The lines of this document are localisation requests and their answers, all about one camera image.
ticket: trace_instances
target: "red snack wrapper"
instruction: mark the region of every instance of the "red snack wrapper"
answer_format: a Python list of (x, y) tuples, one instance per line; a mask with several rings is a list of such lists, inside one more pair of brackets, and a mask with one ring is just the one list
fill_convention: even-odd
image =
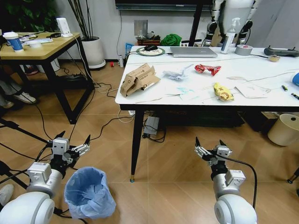
[(216, 73), (221, 69), (221, 66), (207, 66), (207, 65), (203, 65), (203, 64), (200, 64), (200, 65), (196, 65), (195, 66), (195, 70), (198, 72), (198, 73), (203, 73), (204, 70), (209, 70), (212, 74), (212, 76), (216, 75)]

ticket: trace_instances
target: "green bag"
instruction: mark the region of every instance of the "green bag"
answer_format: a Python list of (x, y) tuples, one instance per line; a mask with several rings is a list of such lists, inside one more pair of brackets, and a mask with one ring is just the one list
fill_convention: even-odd
[(162, 41), (161, 46), (179, 46), (182, 38), (176, 34), (167, 35)]

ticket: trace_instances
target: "television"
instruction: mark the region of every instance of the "television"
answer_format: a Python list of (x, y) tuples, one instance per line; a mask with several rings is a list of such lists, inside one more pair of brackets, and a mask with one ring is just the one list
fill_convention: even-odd
[(212, 0), (115, 0), (115, 5), (120, 10), (195, 11), (199, 1), (203, 11), (209, 11)]

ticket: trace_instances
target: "wooden table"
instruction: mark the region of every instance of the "wooden table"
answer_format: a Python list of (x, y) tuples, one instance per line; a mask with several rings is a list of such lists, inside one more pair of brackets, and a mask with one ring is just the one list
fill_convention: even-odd
[[(134, 46), (131, 51), (139, 48), (141, 46)], [(166, 53), (171, 53), (170, 47), (161, 48)], [(149, 57), (136, 53), (129, 56), (115, 101), (122, 110), (135, 111), (131, 182), (134, 181), (145, 110), (299, 112), (299, 100), (291, 96), (293, 92), (299, 95), (299, 87), (292, 83), (292, 77), (299, 72), (299, 58), (282, 57), (278, 63), (273, 63), (257, 56), (240, 56), (234, 54), (234, 50), (224, 55), (220, 53), (220, 48), (211, 49), (218, 54), (217, 58), (175, 58), (168, 54)], [(252, 54), (264, 56), (263, 48), (253, 49)], [(154, 66), (156, 76), (161, 80), (145, 91), (137, 91), (123, 97), (120, 88), (126, 74), (144, 63)], [(215, 76), (209, 72), (199, 74), (194, 69), (197, 64), (219, 65), (221, 70)], [(189, 77), (184, 81), (171, 80), (163, 75), (165, 70), (182, 69), (190, 65), (186, 71)], [(266, 98), (246, 98), (234, 88), (235, 81), (229, 77), (241, 77), (242, 82), (271, 89), (271, 92)], [(213, 89), (216, 82), (230, 88), (235, 99), (228, 102), (219, 101)], [(289, 91), (285, 92), (281, 85), (287, 86)], [(193, 89), (198, 91), (199, 95), (190, 100), (183, 100), (178, 94), (178, 87)]]
[[(40, 33), (37, 34), (38, 39), (46, 38), (52, 33)], [(3, 44), (0, 51), (0, 58), (3, 64), (10, 65), (20, 76), (24, 83), (24, 87), (32, 92), (31, 82), (28, 80), (27, 76), (24, 74), (20, 68), (20, 64), (34, 64), (42, 65), (46, 76), (50, 82), (51, 87), (53, 88), (64, 112), (71, 124), (75, 124), (77, 117), (83, 108), (85, 102), (87, 101), (90, 93), (94, 89), (92, 79), (87, 75), (86, 84), (84, 84), (85, 92), (82, 95), (81, 99), (75, 106), (74, 110), (71, 109), (70, 104), (67, 101), (67, 98), (64, 94), (64, 87), (57, 81), (57, 76), (51, 62), (60, 56), (62, 53), (67, 51), (74, 44), (78, 44), (80, 47), (82, 60), (85, 62), (86, 68), (85, 73), (91, 74), (88, 68), (87, 59), (85, 52), (82, 46), (81, 38), (79, 33), (73, 33), (73, 37), (58, 37), (53, 38), (53, 42), (42, 44), (41, 48), (31, 48), (30, 46), (24, 46), (23, 52), (14, 52), (11, 46)]]

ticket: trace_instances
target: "white table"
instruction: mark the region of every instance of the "white table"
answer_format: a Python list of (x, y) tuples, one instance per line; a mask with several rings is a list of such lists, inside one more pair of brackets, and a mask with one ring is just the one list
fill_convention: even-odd
[[(136, 51), (140, 46), (131, 49)], [(161, 47), (166, 53), (171, 53), (170, 47)], [(120, 87), (116, 96), (122, 110), (135, 111), (135, 123), (132, 145), (131, 181), (134, 181), (137, 164), (142, 121), (145, 110), (224, 110), (224, 111), (299, 111), (299, 100), (291, 93), (299, 95), (299, 87), (292, 83), (292, 77), (299, 73), (299, 58), (282, 57), (273, 63), (266, 58), (257, 56), (240, 56), (232, 49), (227, 55), (220, 53), (220, 48), (211, 48), (218, 54), (217, 58), (175, 58), (171, 55), (155, 57), (132, 54), (128, 58), (120, 86), (125, 75), (144, 63), (154, 66), (156, 76), (161, 80), (145, 91), (137, 91), (126, 98), (120, 94)], [(256, 48), (252, 54), (263, 55), (264, 48)], [(199, 74), (194, 66), (197, 64), (221, 66), (221, 70), (213, 77), (209, 72)], [(165, 70), (181, 69), (192, 65), (186, 70), (188, 78), (175, 81), (163, 75)], [(233, 101), (222, 102), (215, 96), (213, 85), (219, 82), (228, 87), (234, 95)], [(271, 89), (264, 98), (246, 98), (236, 88), (239, 84), (255, 84)], [(281, 85), (288, 87), (285, 92)], [(194, 91), (192, 99), (180, 96), (178, 88)]]

